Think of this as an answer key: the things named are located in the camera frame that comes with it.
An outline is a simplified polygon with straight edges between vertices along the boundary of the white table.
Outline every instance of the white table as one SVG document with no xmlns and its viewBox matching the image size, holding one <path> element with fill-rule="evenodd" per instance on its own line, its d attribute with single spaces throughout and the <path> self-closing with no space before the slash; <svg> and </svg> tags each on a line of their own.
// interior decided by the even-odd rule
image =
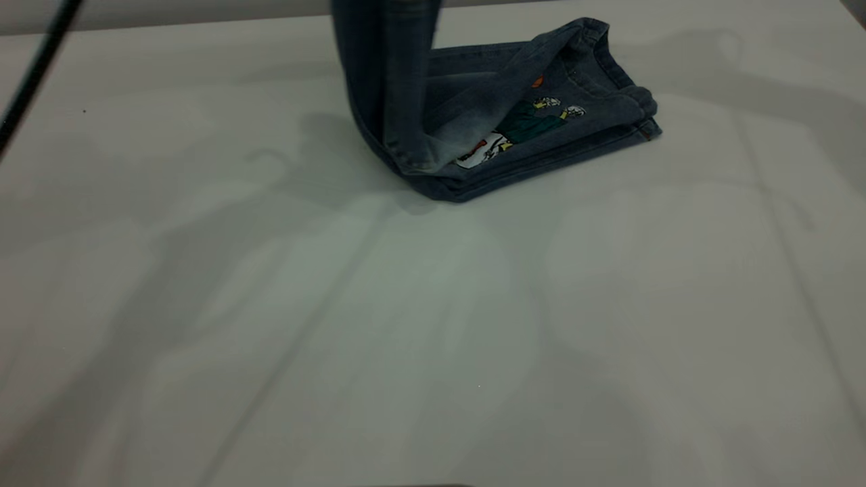
<svg viewBox="0 0 866 487">
<path fill-rule="evenodd" d="M 326 17 L 73 35 L 0 166 L 0 485 L 866 483 L 866 32 L 583 0 L 438 43 L 580 16 L 665 135 L 466 205 L 367 151 Z"/>
</svg>

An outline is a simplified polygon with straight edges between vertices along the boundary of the cartoon character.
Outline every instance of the cartoon character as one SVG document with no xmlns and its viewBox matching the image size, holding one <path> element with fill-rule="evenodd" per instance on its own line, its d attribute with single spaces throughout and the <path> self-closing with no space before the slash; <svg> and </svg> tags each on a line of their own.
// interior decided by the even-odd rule
<svg viewBox="0 0 866 487">
<path fill-rule="evenodd" d="M 540 76 L 533 84 L 538 88 L 544 83 L 544 76 Z M 562 102 L 557 98 L 549 96 L 538 98 L 535 101 L 518 101 L 504 119 L 496 126 L 496 129 L 487 137 L 482 139 L 470 153 L 457 158 L 456 163 L 467 169 L 478 166 L 504 153 L 514 144 L 520 144 L 532 140 L 539 135 L 550 132 L 568 123 L 571 117 L 579 117 L 586 114 L 586 110 L 577 105 L 562 110 L 557 115 L 536 116 L 535 113 L 543 108 L 558 107 Z M 489 148 L 480 153 L 482 147 Z"/>
</svg>

